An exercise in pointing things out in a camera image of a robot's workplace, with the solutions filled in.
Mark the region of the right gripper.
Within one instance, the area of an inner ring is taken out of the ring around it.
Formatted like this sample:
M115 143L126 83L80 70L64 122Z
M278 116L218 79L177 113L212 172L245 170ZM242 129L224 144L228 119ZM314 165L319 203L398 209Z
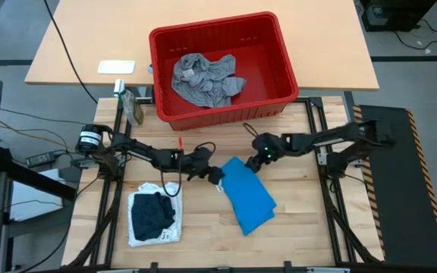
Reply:
M245 165L257 173L261 169L261 163L275 162L280 158L279 151L280 138L271 133L257 135L252 142L252 147L257 151L257 155L249 157Z

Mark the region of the white rectangular phone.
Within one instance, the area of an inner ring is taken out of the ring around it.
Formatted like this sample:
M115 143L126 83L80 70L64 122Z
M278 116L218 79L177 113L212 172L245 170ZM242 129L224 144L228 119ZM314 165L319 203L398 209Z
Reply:
M103 60L98 66L99 74L132 74L135 61Z

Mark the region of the grey shirt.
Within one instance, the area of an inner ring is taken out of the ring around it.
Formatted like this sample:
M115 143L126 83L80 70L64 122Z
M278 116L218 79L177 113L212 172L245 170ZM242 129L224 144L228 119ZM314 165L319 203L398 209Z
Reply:
M174 64L172 89L187 102L204 108L231 106L231 99L247 85L236 77L236 58L225 55L209 61L200 53L190 53Z

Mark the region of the white sheet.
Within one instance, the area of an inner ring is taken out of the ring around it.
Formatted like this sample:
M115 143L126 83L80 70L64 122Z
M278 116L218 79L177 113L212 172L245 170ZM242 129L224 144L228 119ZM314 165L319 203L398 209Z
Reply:
M63 207L62 198L37 190L18 181L12 183L9 218L25 221L57 211Z

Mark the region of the black power adapter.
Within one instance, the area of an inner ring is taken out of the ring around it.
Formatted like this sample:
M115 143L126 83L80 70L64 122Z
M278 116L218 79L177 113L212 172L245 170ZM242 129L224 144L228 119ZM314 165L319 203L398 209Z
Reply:
M56 161L54 152L45 152L38 155L33 155L25 158L25 163L28 168L34 168L41 165L47 165Z

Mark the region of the black support beam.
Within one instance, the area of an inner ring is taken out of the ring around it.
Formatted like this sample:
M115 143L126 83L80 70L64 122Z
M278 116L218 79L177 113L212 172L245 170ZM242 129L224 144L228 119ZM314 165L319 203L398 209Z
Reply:
M74 201L76 190L73 187L14 163L10 150L2 147L0 147L0 171L5 172L12 180L28 187L68 201Z

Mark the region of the bright blue cloth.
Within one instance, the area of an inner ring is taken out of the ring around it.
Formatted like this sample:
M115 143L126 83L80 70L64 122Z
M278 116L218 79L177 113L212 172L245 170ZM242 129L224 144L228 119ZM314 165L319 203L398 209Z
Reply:
M275 217L277 204L260 179L237 157L222 166L222 188L244 236Z

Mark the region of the red plastic laundry basket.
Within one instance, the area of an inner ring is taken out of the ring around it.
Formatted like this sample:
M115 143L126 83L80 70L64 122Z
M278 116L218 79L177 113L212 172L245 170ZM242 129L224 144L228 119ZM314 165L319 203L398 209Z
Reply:
M156 112L173 130L263 118L282 112L299 88L278 18L272 12L224 17L154 29L149 35ZM187 53L210 61L236 58L247 84L222 108L195 106L171 87L173 67Z

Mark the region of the white towel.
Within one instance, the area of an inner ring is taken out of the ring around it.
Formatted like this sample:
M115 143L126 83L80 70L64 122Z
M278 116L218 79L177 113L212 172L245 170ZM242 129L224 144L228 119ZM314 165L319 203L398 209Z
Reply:
M178 192L178 184L174 182L168 182L165 188L162 188L156 184L144 183L138 187L137 191L131 193L127 198L127 219L128 219L128 244L131 247L141 247L148 245L164 244L164 243L175 243L181 239L182 231L182 220L183 220L183 202L182 202L182 192L177 196L170 197L165 191L170 194L175 194ZM134 232L131 223L131 207L134 201L135 194L152 194L159 192L163 196L168 196L171 199L173 209L175 210L174 224L167 229L164 229L160 237L156 239L149 239L145 241L139 241L134 239Z

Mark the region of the green cleaner spray bottle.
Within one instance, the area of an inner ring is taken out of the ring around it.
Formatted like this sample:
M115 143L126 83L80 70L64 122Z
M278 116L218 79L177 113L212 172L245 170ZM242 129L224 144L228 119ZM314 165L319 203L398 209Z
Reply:
M124 113L126 114L127 121L132 126L140 126L143 123L144 113L136 96L125 87L123 79L117 79L115 81L114 96L119 98Z

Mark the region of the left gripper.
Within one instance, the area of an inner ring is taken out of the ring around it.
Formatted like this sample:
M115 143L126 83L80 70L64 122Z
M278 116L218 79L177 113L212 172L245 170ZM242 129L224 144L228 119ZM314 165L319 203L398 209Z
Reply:
M225 174L221 168L209 165L211 156L212 151L206 147L195 148L192 153L184 155L184 173L188 175L187 179L204 178L209 175L208 181L213 185L219 185L220 177L224 177Z

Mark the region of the light wooden desk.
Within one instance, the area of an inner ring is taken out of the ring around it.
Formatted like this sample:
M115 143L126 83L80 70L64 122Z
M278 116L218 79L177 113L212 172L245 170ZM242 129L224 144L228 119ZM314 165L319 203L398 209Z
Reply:
M149 85L155 28L261 11L278 18L300 88L379 88L354 0L60 0L25 81L111 85L100 61L124 60L125 81Z

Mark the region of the black computer case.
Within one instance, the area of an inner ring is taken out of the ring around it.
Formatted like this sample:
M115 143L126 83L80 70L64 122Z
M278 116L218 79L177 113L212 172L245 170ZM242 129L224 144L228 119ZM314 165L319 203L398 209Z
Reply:
M360 0L361 19L367 32L409 32L437 0Z

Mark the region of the navy blue towel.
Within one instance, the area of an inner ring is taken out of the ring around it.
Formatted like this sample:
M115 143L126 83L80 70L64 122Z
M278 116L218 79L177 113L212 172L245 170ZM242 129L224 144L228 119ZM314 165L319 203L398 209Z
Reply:
M134 239L145 241L160 237L164 229L174 224L175 210L168 196L159 192L137 193L130 215Z

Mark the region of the black hazard-striped floor mat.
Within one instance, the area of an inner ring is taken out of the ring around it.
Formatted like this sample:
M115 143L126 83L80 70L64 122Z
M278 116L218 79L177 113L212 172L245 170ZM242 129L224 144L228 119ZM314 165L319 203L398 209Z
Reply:
M394 141L362 167L385 262L437 268L437 202L411 110L355 105L353 112L357 121L388 123Z

